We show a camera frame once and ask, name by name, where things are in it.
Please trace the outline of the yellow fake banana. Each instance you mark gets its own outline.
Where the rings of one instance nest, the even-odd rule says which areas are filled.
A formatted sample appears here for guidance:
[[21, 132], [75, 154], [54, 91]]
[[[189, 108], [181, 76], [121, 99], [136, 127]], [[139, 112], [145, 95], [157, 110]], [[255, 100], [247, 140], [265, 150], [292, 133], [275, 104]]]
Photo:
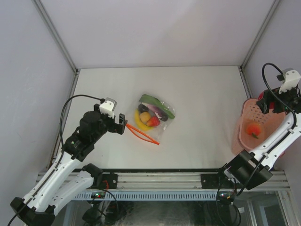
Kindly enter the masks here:
[[153, 127], [148, 127], [147, 125], [145, 125], [141, 122], [138, 110], [135, 110], [134, 119], [135, 119], [135, 123], [136, 123], [138, 129], [140, 129], [142, 131], [148, 131], [148, 130], [153, 129]]

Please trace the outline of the wrinkled yellow fake fruit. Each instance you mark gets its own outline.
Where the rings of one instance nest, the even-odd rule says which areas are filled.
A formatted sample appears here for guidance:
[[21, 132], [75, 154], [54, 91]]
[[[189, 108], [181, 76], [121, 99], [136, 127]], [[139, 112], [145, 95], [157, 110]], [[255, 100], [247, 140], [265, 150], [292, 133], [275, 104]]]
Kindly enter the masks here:
[[146, 124], [150, 120], [151, 115], [148, 112], [143, 112], [139, 114], [139, 118], [142, 123]]

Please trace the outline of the clear zip top bag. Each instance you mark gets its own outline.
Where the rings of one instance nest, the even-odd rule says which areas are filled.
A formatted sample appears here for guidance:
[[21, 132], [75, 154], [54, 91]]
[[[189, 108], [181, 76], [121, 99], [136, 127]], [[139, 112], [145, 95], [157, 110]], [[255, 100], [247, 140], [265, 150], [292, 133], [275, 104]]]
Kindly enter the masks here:
[[126, 127], [139, 139], [159, 145], [164, 131], [175, 117], [175, 109], [167, 102], [143, 94], [130, 107]]

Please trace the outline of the orange fake peach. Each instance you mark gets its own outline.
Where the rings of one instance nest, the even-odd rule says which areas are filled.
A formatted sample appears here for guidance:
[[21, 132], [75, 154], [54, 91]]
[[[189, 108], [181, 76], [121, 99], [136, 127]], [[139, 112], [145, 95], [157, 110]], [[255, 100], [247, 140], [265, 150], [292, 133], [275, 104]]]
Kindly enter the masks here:
[[262, 132], [262, 128], [260, 124], [256, 122], [251, 122], [246, 125], [245, 132], [246, 134], [258, 139], [259, 138], [258, 136]]

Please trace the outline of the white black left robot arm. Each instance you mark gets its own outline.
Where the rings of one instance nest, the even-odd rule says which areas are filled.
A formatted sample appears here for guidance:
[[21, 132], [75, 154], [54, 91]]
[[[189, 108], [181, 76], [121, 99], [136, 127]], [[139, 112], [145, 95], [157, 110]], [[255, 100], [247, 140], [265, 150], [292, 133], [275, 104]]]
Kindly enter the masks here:
[[66, 139], [62, 152], [39, 183], [23, 198], [16, 197], [10, 206], [15, 216], [28, 226], [50, 226], [56, 215], [78, 193], [87, 188], [100, 188], [103, 171], [93, 164], [85, 165], [78, 176], [66, 185], [70, 173], [94, 150], [95, 143], [106, 133], [124, 133], [127, 120], [123, 114], [119, 122], [99, 110], [84, 114], [79, 126]]

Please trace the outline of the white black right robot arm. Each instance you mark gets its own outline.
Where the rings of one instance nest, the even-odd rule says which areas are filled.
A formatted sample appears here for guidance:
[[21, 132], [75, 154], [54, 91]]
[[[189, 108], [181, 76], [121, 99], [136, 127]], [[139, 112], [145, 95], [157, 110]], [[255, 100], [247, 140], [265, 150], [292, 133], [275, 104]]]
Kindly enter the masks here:
[[266, 182], [277, 159], [301, 136], [298, 88], [274, 92], [276, 97], [266, 90], [259, 99], [243, 103], [232, 142], [235, 158], [217, 174], [218, 186], [226, 188], [237, 181], [251, 190]]

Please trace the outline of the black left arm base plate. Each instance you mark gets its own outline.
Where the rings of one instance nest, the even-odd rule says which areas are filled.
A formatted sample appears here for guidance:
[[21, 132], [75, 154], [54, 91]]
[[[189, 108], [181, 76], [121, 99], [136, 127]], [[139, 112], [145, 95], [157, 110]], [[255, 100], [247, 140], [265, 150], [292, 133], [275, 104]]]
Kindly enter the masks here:
[[102, 174], [96, 179], [95, 189], [116, 189], [118, 184], [118, 175], [115, 173]]

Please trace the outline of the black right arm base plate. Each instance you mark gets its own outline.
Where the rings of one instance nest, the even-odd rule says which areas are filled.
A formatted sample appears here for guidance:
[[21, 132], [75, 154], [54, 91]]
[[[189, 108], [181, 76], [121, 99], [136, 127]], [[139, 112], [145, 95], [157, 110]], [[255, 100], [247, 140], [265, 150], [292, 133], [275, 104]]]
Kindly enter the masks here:
[[224, 174], [209, 173], [201, 174], [201, 185], [203, 189], [232, 189], [235, 187], [232, 181], [229, 181]]

